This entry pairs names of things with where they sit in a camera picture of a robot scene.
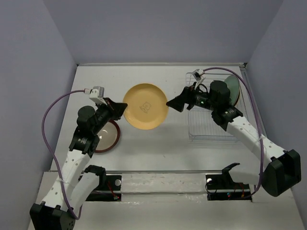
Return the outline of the red rimmed white plate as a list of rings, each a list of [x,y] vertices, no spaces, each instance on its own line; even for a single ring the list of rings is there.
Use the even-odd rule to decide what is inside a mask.
[[[95,153],[105,153],[113,149],[119,142],[121,130],[114,120],[110,120],[98,133],[99,143]]]

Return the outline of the pale orange plate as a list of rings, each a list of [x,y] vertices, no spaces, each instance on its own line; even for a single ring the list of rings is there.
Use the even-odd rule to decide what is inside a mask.
[[[140,130],[160,126],[168,114],[165,93],[150,83],[141,83],[130,88],[123,102],[128,105],[124,112],[126,121]]]

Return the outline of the teal flower plate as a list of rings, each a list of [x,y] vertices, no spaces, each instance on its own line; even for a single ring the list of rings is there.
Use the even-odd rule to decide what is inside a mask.
[[[235,75],[229,75],[224,82],[227,84],[228,89],[230,90],[230,101],[234,105],[236,97],[240,92],[240,82]]]

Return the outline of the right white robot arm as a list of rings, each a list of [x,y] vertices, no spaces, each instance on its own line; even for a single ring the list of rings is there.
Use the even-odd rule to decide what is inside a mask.
[[[210,110],[213,121],[260,160],[258,180],[269,195],[277,197],[301,181],[300,155],[293,149],[286,151],[262,135],[234,106],[233,94],[239,95],[239,92],[229,89],[224,81],[212,81],[207,92],[193,83],[166,105],[178,112],[182,112],[186,104],[187,110],[194,106]]]

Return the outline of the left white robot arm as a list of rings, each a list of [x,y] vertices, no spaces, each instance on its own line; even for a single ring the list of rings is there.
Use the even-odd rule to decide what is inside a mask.
[[[58,177],[41,203],[30,209],[36,230],[73,229],[87,197],[106,185],[105,168],[88,163],[99,143],[98,132],[110,120],[119,120],[127,106],[104,98],[97,108],[79,109],[77,127]]]

